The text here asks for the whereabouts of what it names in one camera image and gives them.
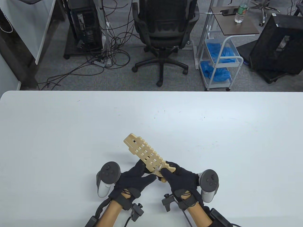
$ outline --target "forearm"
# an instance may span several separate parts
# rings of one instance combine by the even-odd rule
[[[187,210],[197,227],[208,227],[212,224],[212,220],[207,216],[199,203],[187,208]]]
[[[127,199],[130,197],[130,195],[124,193],[122,193],[122,195]],[[96,227],[113,227],[121,210],[122,206],[112,200],[96,224]]]

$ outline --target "chair backrest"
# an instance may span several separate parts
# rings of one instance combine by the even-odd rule
[[[180,37],[194,17],[197,0],[140,0],[139,18],[150,37]]]

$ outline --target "chair base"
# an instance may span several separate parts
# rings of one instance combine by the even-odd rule
[[[281,13],[280,10],[276,8],[269,7],[269,2],[268,0],[262,0],[261,2],[258,2],[256,0],[252,0],[251,3],[254,4],[255,6],[250,7],[249,9],[259,9],[262,11],[262,21],[259,23],[259,26],[262,27],[265,24],[267,14],[265,10],[271,10],[271,11],[277,11],[278,13]]]
[[[149,59],[146,61],[141,61],[135,64],[135,66],[132,68],[132,71],[134,73],[138,72],[138,68],[143,66],[143,65],[147,65],[147,64],[152,64],[152,63],[159,63],[160,65],[160,75],[159,75],[159,80],[156,83],[156,85],[158,87],[161,87],[163,85],[163,73],[164,73],[164,64],[173,64],[173,65],[177,65],[181,68],[183,68],[183,74],[187,75],[188,74],[188,65],[185,65],[179,61],[173,60],[168,58],[168,56],[173,53],[173,52],[177,52],[178,47],[174,47],[174,48],[160,48],[160,49],[155,49],[155,48],[149,48],[149,47],[145,47],[144,51],[150,51],[152,52],[156,58],[153,59]]]

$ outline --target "brown tabletop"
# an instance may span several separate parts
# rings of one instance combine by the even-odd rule
[[[213,13],[220,13],[221,10],[235,8],[236,6],[211,7]],[[252,35],[259,34],[258,29],[251,22],[248,15],[245,16],[242,23],[235,22],[235,15],[223,16],[214,14],[224,35]]]

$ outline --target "white controller handle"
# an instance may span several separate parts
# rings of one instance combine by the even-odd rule
[[[203,202],[210,203],[217,193],[219,178],[215,171],[208,169],[198,174]]]
[[[97,173],[98,196],[104,198],[108,195],[111,186],[120,178],[120,167],[116,162],[108,162]]]

